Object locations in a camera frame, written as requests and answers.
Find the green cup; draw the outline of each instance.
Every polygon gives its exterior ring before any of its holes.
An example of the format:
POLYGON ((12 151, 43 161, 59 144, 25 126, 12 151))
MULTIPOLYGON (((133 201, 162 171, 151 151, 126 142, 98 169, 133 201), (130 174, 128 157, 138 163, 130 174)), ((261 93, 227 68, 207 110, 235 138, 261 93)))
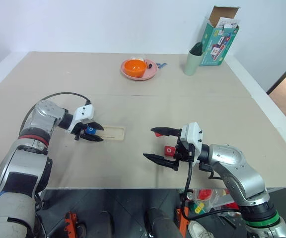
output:
POLYGON ((184 74, 191 76, 196 72, 197 67, 202 62, 204 53, 201 56, 195 56, 188 52, 187 60, 184 68, 184 74))

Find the black cable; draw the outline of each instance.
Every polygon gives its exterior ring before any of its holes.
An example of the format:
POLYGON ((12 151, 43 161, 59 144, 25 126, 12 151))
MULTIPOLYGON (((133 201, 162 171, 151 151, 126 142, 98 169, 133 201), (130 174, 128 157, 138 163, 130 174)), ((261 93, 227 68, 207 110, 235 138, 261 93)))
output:
POLYGON ((184 190, 184 194, 183 194, 183 200, 182 200, 182 204, 181 204, 181 213, 182 213, 183 217, 186 220, 188 220, 188 221, 196 220, 196 219, 199 219, 199 218, 202 218, 202 217, 210 216, 210 215, 221 213, 221 212, 240 212, 237 209, 229 209, 229 208, 227 208, 227 209, 214 210, 214 211, 207 212, 205 214, 197 215, 197 216, 194 216, 194 217, 187 217, 186 214, 185 214, 185 203, 186 203, 187 191, 188 191, 189 184, 190 184, 191 178, 192 178, 192 171, 193 171, 193 162, 190 161, 188 163, 188 175, 187 175, 185 190, 184 190))
POLYGON ((237 229, 237 226, 235 223, 233 223, 231 220, 229 220, 227 217, 224 217, 224 216, 219 216, 218 217, 220 219, 224 219, 234 230, 237 229))
POLYGON ((222 180, 221 177, 214 177, 214 172, 211 171, 211 175, 208 177, 208 179, 219 179, 219 180, 222 180))
MULTIPOLYGON (((51 95, 48 95, 48 96, 42 98, 40 101, 46 100, 46 99, 49 99, 49 98, 51 98, 51 97, 54 97, 54 96, 57 96, 57 95, 61 95, 61 94, 76 95, 76 96, 82 97, 82 98, 84 98, 84 99, 86 100, 85 105, 91 104, 91 101, 90 101, 87 97, 85 97, 84 95, 78 94, 78 93, 73 93, 73 92, 54 93, 54 94, 51 94, 51 95)), ((34 110, 34 107, 35 107, 35 105, 33 105, 33 106, 31 107, 31 109, 29 109, 28 113, 27 113, 26 116, 24 117, 23 122, 22 122, 22 125, 20 126, 19 134, 20 134, 20 132, 23 130, 24 125, 25 125, 25 123, 26 123, 26 121, 27 121, 27 118, 29 117, 30 113, 34 110)))
POLYGON ((43 206, 42 199, 40 198, 39 194, 35 194, 35 211, 39 211, 43 206))
POLYGON ((40 216, 35 212, 35 216, 43 230, 43 233, 44 233, 44 237, 46 238, 47 237, 47 234, 46 234, 46 230, 45 230, 45 227, 44 227, 44 224, 42 223, 42 219, 40 218, 40 216))

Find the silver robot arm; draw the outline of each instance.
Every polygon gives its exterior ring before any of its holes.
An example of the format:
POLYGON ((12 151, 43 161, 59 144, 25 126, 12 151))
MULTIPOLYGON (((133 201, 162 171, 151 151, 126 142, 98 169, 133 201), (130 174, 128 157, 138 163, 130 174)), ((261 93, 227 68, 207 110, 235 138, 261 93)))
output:
MULTIPOLYGON (((242 151, 230 145, 212 144, 208 146, 203 144, 203 131, 196 122, 189 123, 182 129, 155 127, 151 130, 157 136, 178 137, 173 156, 175 161, 154 154, 143 154, 144 156, 159 165, 170 167, 176 171, 180 161, 195 165, 195 159, 198 160, 200 170, 211 172, 210 179, 214 178, 214 171, 220 175, 231 197, 239 206, 251 238, 286 238, 286 224, 274 205, 269 202, 270 196, 265 188, 264 180, 246 162, 242 151)), ((190 166, 186 193, 189 187, 191 168, 190 166)))
POLYGON ((0 165, 0 237, 35 237, 35 194, 45 189, 52 167, 47 157, 54 128, 59 126, 76 138, 101 141, 86 135, 87 126, 103 129, 93 122, 92 105, 78 108, 73 115, 51 101, 35 105, 18 139, 0 165))
POLYGON ((202 146, 198 157, 222 178, 231 197, 238 204, 248 234, 252 238, 286 238, 286 223, 279 216, 265 183, 238 148, 230 145, 202 146))

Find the pink plate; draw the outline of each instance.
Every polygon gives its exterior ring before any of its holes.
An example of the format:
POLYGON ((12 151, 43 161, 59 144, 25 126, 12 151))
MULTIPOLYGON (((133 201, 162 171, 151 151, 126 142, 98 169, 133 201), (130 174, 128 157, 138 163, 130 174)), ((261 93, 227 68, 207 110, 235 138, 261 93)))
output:
POLYGON ((148 80, 148 79, 152 78, 152 77, 156 74, 156 72, 157 72, 157 65, 156 65, 153 61, 151 61, 151 60, 149 60, 149 59, 146 59, 145 61, 147 62, 147 65, 149 65, 149 64, 151 63, 151 64, 152 64, 152 68, 147 68, 141 78, 136 78, 136 77, 129 76, 129 75, 127 75, 127 74, 124 72, 124 64, 125 64, 126 61, 128 61, 128 59, 125 60, 125 61, 121 64, 120 70, 121 70, 122 74, 123 74, 125 77, 129 78, 129 79, 136 80, 136 81, 148 80))

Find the table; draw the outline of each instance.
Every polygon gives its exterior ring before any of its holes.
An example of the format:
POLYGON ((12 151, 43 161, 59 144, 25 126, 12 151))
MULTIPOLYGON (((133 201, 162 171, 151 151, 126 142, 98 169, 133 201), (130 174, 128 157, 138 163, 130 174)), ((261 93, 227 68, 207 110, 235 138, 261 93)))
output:
MULTIPOLYGON (((179 171, 157 166, 142 153, 162 155, 175 137, 158 137, 152 127, 181 128, 197 121, 206 144, 241 148, 267 187, 286 186, 286 143, 226 63, 182 72, 186 55, 147 55, 168 65, 148 81, 120 73, 131 54, 30 52, 0 84, 0 162, 17 138, 22 119, 39 99, 61 91, 88 96, 95 120, 125 127, 124 141, 75 141, 57 128, 49 157, 48 188, 182 188, 187 163, 179 171)), ((84 103, 74 96, 52 99, 73 112, 84 103)), ((223 188, 209 174, 193 170, 191 188, 223 188)))

